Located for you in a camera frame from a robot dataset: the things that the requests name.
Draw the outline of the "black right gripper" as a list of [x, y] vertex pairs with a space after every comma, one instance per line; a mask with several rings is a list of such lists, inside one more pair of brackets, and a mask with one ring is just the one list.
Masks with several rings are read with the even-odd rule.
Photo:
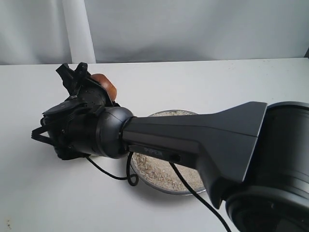
[[47, 132], [48, 136], [41, 135], [40, 141], [52, 145], [62, 160], [104, 156], [99, 147], [98, 123], [100, 114], [115, 101], [99, 82], [81, 84], [91, 76], [87, 63], [80, 62], [75, 70], [63, 63], [56, 72], [69, 97], [44, 112], [40, 133]]

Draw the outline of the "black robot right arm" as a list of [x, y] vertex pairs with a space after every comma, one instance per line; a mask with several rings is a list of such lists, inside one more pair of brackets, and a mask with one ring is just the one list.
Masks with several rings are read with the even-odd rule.
[[309, 229], [309, 106], [248, 102], [208, 115], [135, 117], [86, 63], [57, 73], [69, 97], [32, 132], [62, 160], [140, 153], [197, 170], [208, 208], [225, 202], [241, 232]]

